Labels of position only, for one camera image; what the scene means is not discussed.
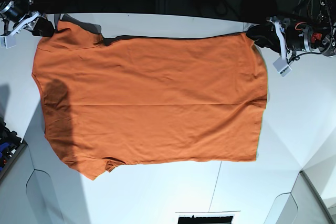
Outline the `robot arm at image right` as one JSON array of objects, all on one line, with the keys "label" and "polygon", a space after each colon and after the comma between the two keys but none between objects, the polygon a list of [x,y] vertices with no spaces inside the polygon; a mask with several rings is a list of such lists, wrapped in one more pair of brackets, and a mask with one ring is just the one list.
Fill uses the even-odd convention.
[{"label": "robot arm at image right", "polygon": [[247,36],[278,53],[285,66],[308,54],[334,57],[335,0],[300,0],[292,14],[270,16],[250,27]]}]

